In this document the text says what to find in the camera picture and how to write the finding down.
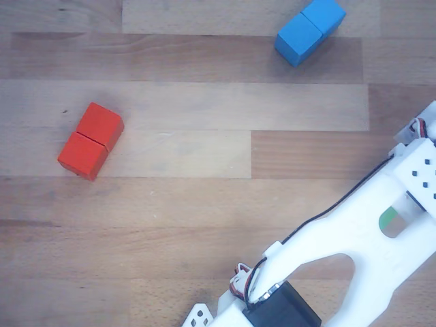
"blue wooden cube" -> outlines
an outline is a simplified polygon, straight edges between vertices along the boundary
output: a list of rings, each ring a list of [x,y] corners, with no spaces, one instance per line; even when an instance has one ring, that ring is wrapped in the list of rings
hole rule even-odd
[[[296,67],[316,49],[322,36],[306,16],[298,14],[280,30],[275,48]]]
[[[335,0],[313,0],[302,12],[327,38],[342,23],[345,11]]]

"wooden plank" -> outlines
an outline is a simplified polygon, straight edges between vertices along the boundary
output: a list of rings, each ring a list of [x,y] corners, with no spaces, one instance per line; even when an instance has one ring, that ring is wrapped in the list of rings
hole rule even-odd
[[[254,131],[253,178],[360,179],[387,158],[392,136],[367,133]]]
[[[381,0],[381,35],[436,38],[436,3],[427,0]]]
[[[0,49],[10,49],[12,45],[12,36],[8,32],[0,32]]]
[[[4,226],[286,228],[335,203],[356,182],[223,178],[0,178]]]
[[[333,35],[380,36],[380,0],[337,0],[337,3],[347,15]]]
[[[324,323],[339,309],[348,288],[348,281],[342,280],[292,279],[290,282]],[[131,327],[180,326],[196,302],[205,302],[209,309],[215,310],[227,284],[226,280],[212,279],[136,279],[131,285]],[[435,291],[433,284],[407,281],[372,326],[431,326],[435,309],[428,304],[432,303]],[[159,303],[160,310],[150,308],[150,303]]]
[[[21,42],[20,47],[26,50],[15,50],[10,55],[11,76],[165,82],[362,83],[360,38],[331,37],[307,61],[294,68],[274,50],[273,37],[113,36],[112,43],[108,34],[99,42],[98,35],[65,37],[63,34],[63,39],[53,40],[49,33],[28,41],[28,46]],[[35,45],[40,42],[43,50]]]
[[[2,127],[0,175],[73,176],[57,162],[70,130]],[[153,131],[126,129],[100,176],[251,176],[249,131]]]
[[[0,2],[2,31],[121,31],[122,0]]]
[[[129,326],[129,281],[3,279],[0,325]]]
[[[0,80],[0,98],[3,126],[71,129],[97,102],[129,129],[369,128],[365,85]]]
[[[127,0],[123,7],[125,33],[276,36],[310,1],[150,2]],[[339,0],[348,17],[340,36],[378,36],[379,0]]]
[[[3,226],[0,279],[230,279],[235,264],[254,265],[268,246],[290,231],[283,227]],[[353,271],[346,255],[335,255],[305,264],[292,276],[349,280]],[[411,280],[434,282],[435,276],[432,257]]]
[[[372,84],[369,86],[371,131],[395,135],[436,99],[436,87]]]
[[[436,84],[436,40],[364,39],[363,72],[368,83]]]
[[[130,327],[182,326],[196,303],[217,314],[227,279],[134,279],[131,281]]]
[[[9,78],[11,35],[0,31],[0,78]]]

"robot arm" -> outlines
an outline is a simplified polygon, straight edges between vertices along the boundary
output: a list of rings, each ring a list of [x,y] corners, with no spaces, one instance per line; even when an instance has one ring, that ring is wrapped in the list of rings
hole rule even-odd
[[[326,326],[369,326],[386,310],[395,289],[436,252],[436,148],[432,138],[436,138],[436,102],[397,134],[400,144],[390,158],[328,217],[311,221],[282,243],[275,242],[257,269],[240,271],[231,280],[232,291],[220,298],[215,320],[196,325],[189,316],[183,327],[292,326],[292,322],[269,324],[271,316],[265,320],[253,316],[266,306],[268,312],[280,307],[283,303],[271,303],[278,301],[276,294],[282,291],[298,298],[287,291],[290,285],[285,280],[300,265],[336,253],[353,259],[356,272],[342,307]],[[379,228],[380,216],[391,206],[409,222],[396,238],[388,238]],[[308,316],[310,308],[301,306],[301,300],[294,302],[295,307]],[[312,319],[298,326],[319,325],[320,320]]]

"black servo motor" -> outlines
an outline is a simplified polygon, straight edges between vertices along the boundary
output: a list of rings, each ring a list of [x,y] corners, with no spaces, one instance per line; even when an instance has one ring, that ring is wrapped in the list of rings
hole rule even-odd
[[[254,327],[320,327],[321,319],[287,281],[271,296],[243,311]]]

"cube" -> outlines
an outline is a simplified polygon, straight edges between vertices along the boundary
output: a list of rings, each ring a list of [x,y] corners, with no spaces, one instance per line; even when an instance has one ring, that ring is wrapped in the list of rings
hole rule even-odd
[[[294,67],[320,44],[322,33],[303,14],[298,14],[277,35],[275,48]]]
[[[108,154],[100,143],[73,132],[57,160],[65,169],[94,181]]]
[[[302,12],[327,38],[342,23],[346,13],[334,0],[313,0]]]
[[[91,103],[76,131],[106,147],[110,152],[124,130],[123,120],[116,113]]]

